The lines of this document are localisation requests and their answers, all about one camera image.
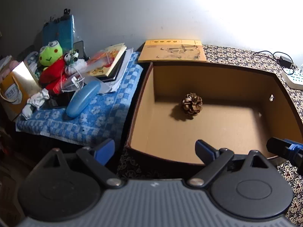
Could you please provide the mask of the blue checkered towel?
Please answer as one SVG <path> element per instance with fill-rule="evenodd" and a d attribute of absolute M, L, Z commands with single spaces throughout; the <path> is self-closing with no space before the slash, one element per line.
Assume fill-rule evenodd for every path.
<path fill-rule="evenodd" d="M 41 109 L 31 119 L 19 118 L 16 131 L 42 135 L 72 144 L 88 146 L 106 138 L 119 142 L 143 68 L 140 52 L 133 52 L 116 92 L 98 94 L 75 119 L 67 119 L 65 109 Z"/>

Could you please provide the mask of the brown pine cone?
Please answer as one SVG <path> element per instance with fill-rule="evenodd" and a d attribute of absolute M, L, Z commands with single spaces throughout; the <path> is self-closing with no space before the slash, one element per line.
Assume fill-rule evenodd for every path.
<path fill-rule="evenodd" d="M 197 116 L 202 110 L 202 98 L 196 93 L 188 93 L 181 102 L 181 108 L 189 116 Z"/>

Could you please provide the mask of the brown cardboard box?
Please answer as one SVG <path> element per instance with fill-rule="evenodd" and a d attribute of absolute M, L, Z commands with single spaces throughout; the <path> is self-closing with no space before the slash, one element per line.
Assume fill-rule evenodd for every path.
<path fill-rule="evenodd" d="M 181 108 L 188 93 L 202 98 L 202 110 Z M 201 163 L 195 142 L 236 154 L 266 149 L 271 137 L 302 142 L 302 120 L 274 73 L 215 63 L 156 62 L 140 87 L 127 147 L 165 161 Z"/>

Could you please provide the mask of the blue glasses case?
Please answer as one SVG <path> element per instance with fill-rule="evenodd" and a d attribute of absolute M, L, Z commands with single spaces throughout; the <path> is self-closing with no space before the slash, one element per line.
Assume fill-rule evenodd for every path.
<path fill-rule="evenodd" d="M 69 102 L 66 108 L 66 115 L 69 118 L 78 117 L 98 94 L 100 89 L 101 83 L 97 80 L 93 80 L 86 84 Z"/>

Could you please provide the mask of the white power strip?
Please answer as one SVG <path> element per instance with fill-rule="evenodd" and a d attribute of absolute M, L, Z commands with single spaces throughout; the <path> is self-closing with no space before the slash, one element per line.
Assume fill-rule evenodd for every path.
<path fill-rule="evenodd" d="M 284 68 L 281 75 L 289 88 L 303 90 L 302 68 L 296 70 Z"/>

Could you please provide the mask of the crumpled white tissue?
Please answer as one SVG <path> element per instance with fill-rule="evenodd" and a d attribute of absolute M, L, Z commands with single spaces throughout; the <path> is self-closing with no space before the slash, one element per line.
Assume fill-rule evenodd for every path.
<path fill-rule="evenodd" d="M 32 117 L 34 110 L 39 110 L 44 103 L 49 100 L 49 92 L 47 89 L 42 89 L 40 92 L 31 96 L 28 100 L 26 105 L 22 109 L 22 117 L 25 120 L 28 120 Z"/>

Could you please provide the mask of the stack of books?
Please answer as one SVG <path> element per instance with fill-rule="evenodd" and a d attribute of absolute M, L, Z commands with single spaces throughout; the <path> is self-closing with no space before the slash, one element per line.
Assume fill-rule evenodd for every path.
<path fill-rule="evenodd" d="M 110 92 L 115 92 L 125 74 L 133 50 L 120 43 L 99 51 L 87 62 L 86 74 L 108 85 Z"/>

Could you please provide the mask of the black power adapter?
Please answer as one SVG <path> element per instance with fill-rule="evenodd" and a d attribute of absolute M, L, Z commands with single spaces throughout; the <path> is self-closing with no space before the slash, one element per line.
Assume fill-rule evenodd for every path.
<path fill-rule="evenodd" d="M 284 56 L 280 56 L 279 64 L 282 68 L 288 68 L 288 69 L 291 69 L 293 66 L 293 62 L 289 58 Z"/>

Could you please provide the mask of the small white panda plush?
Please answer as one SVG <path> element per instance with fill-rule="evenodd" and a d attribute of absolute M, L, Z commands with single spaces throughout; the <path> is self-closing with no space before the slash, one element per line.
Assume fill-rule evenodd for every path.
<path fill-rule="evenodd" d="M 71 76 L 75 73 L 83 73 L 87 68 L 87 62 L 79 57 L 79 51 L 69 51 L 64 56 L 65 74 Z"/>

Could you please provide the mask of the gold paper gift bag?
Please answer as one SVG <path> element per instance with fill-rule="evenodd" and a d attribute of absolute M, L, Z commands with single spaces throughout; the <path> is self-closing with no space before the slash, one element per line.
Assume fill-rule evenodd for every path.
<path fill-rule="evenodd" d="M 22 112 L 27 100 L 41 91 L 35 75 L 23 61 L 1 82 L 1 105 L 10 121 Z"/>

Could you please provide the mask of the green frog plush toy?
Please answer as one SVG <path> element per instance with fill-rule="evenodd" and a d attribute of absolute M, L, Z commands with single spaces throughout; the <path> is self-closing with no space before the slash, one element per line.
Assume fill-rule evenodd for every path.
<path fill-rule="evenodd" d="M 39 77 L 40 84 L 50 94 L 58 94 L 60 92 L 59 83 L 65 67 L 63 49 L 59 41 L 49 42 L 40 49 L 39 63 L 43 66 L 43 71 Z"/>

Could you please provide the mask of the black smartphone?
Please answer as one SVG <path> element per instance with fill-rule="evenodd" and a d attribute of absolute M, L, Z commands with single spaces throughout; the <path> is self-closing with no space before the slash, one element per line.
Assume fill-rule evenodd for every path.
<path fill-rule="evenodd" d="M 79 53 L 79 58 L 84 58 L 84 42 L 82 40 L 73 44 L 73 50 Z"/>

